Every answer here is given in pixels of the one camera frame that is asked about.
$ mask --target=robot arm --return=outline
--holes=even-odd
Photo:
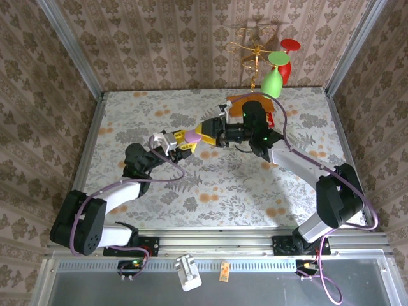
[[[218,147],[248,141],[255,155],[292,171],[316,190],[317,212],[293,231],[291,254],[304,254],[313,249],[320,237],[345,224],[363,208],[361,198],[336,177],[340,176],[362,193],[352,166],[346,163],[336,166],[298,148],[288,147],[283,135],[269,129],[260,102],[249,101],[242,106],[243,123],[230,124],[225,116],[228,108],[230,105],[221,105],[221,116],[202,122],[196,133],[203,135],[205,142]]]
[[[138,230],[131,225],[117,222],[108,224],[105,215],[121,204],[143,196],[149,189],[150,182],[135,182],[132,179],[152,180],[149,174],[153,168],[163,164],[167,159],[175,164],[190,156],[196,147],[195,143],[182,145],[185,131],[154,134],[154,141],[160,146],[155,149],[160,157],[146,151],[139,143],[132,143],[125,151],[125,168],[120,182],[108,186],[107,190],[93,196],[81,213],[74,236],[74,249],[83,255],[91,254],[98,247],[126,246],[139,247],[148,244],[149,239],[139,237]],[[75,217],[88,196],[72,190],[66,196],[50,231],[51,241],[69,247],[69,240]],[[158,237],[151,237],[155,242]],[[138,253],[126,256],[137,256]]]

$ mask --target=gold wire stand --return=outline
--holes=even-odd
[[[262,28],[261,33],[266,34],[266,33],[270,32],[270,31],[274,31],[274,28],[264,27],[264,28]],[[249,37],[251,37],[251,40],[252,40],[252,43],[253,43],[252,48],[248,48],[248,47],[245,47],[243,45],[240,45],[239,43],[235,43],[234,41],[231,41],[231,42],[226,44],[225,50],[227,52],[229,52],[229,53],[236,53],[236,52],[238,52],[238,50],[240,48],[242,48],[242,49],[245,49],[245,50],[250,50],[252,52],[251,55],[244,56],[243,58],[241,58],[241,65],[243,67],[245,67],[245,68],[255,70],[255,74],[251,78],[251,92],[254,92],[255,80],[258,77],[258,71],[259,71],[259,60],[264,61],[265,63],[267,63],[271,67],[275,67],[270,61],[268,61],[267,59],[265,59],[263,57],[263,54],[265,54],[265,53],[274,52],[274,51],[267,51],[266,48],[265,48],[265,45],[267,45],[269,43],[269,41],[273,38],[273,36],[265,43],[265,45],[261,45],[259,43],[255,43],[254,33],[252,32],[252,29],[248,29],[246,27],[241,27],[240,29],[237,29],[235,34],[237,36],[239,36],[239,37],[244,37],[245,32],[249,34]]]

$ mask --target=floral tablecloth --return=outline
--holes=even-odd
[[[109,92],[85,191],[117,181],[126,147],[147,147],[154,132],[194,129],[214,116],[215,106],[248,89]],[[331,163],[344,162],[343,151],[321,88],[285,88],[279,98],[288,112],[288,136],[294,145]],[[273,115],[281,132],[282,112]],[[107,215],[139,228],[198,226],[297,226],[316,211],[316,193],[290,171],[254,154],[199,143],[179,163],[187,177],[177,183],[151,184],[147,194]],[[168,164],[155,168],[155,179],[178,177]],[[353,222],[364,224],[362,214]]]

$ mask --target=orange plate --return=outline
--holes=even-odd
[[[227,97],[227,100],[229,101],[233,101],[235,99],[238,99],[241,95],[239,96],[230,96]],[[262,104],[263,109],[267,112],[267,113],[274,113],[275,112],[275,108],[273,107],[273,103],[270,101],[270,99],[261,96],[260,94],[255,94],[255,95],[250,95],[247,96],[245,98],[242,98],[241,100],[238,100],[237,102],[233,103],[229,114],[231,115],[231,117],[241,117],[242,116],[242,105],[245,102],[248,101],[259,101]]]

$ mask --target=patterned wallpaper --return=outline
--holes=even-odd
[[[229,41],[249,44],[236,30],[280,50],[294,38],[288,86],[323,86],[350,40],[368,0],[57,0],[104,91],[210,89],[248,86],[246,54]],[[272,26],[270,35],[259,28]],[[263,79],[270,71],[264,65]]]
[[[361,183],[408,288],[408,2],[388,1],[335,95]]]
[[[0,305],[27,305],[94,100],[35,1],[0,1]]]

